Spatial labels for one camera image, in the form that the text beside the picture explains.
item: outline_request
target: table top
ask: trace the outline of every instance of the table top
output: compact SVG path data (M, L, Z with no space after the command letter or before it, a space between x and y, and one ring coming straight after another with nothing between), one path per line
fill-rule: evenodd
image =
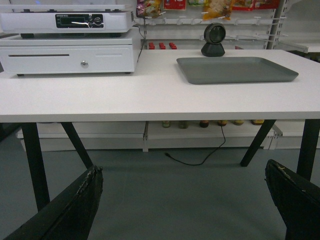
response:
M134 73L0 74L0 123L320 119L319 63L282 50L226 50L299 73L292 82L194 85L177 58L199 50L143 50Z

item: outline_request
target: gray floor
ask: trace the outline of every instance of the gray floor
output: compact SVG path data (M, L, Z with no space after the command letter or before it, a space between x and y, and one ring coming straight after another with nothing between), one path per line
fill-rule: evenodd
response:
M89 240L284 240L286 227L265 178L268 159L295 171L299 151L243 148L88 151L103 169L103 193ZM74 151L44 152L51 199L86 169ZM11 135L0 142L0 239L36 212L27 157ZM311 181L320 186L320 155Z

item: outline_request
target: power cord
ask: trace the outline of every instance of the power cord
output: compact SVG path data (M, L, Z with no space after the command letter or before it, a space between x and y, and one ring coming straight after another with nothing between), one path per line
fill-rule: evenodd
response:
M144 49L144 46L146 45L146 36L143 36L143 35L141 34L141 31L140 31L140 27L139 27L139 26L133 25L133 27L139 29L139 34L141 35L141 37L142 37L142 39L143 39L142 46L141 46L141 49L140 49L140 52L139 52L139 55L138 55L138 59L136 60L136 62L138 62L138 61L139 61L139 58L140 58L140 55L141 55L141 53L142 53L142 50Z
M183 161L180 161L178 159L175 159L174 157L172 157L169 153L164 153L167 157L171 158L172 160L175 160L176 162L179 162L181 164L184 164L184 165L188 165L188 166L200 166L202 164L205 163L205 161L213 154L215 153L218 149L220 149L222 147L223 144L226 143L226 137L225 137L225 133L224 133L224 129L223 127L221 126L221 132L222 132L222 135L223 135L223 143L220 144L220 146L218 146L215 150L213 150L212 152L210 152L208 154L208 156L205 157L205 159L201 162L201 163L196 163L196 164L191 164L191 163L187 163L187 162L183 162Z

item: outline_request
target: plastic tray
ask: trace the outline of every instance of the plastic tray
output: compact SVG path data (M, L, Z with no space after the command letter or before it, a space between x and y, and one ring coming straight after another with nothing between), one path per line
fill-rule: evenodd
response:
M191 84L290 82L299 74L261 57L183 57L176 60Z

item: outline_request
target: hook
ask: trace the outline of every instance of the hook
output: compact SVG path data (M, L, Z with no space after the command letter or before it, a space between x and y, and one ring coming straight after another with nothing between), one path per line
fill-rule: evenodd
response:
M185 16L179 16L179 19L178 19L178 21L176 22L176 24L177 24L177 25L182 25L183 22L181 21L181 19L184 19L184 18L185 18Z

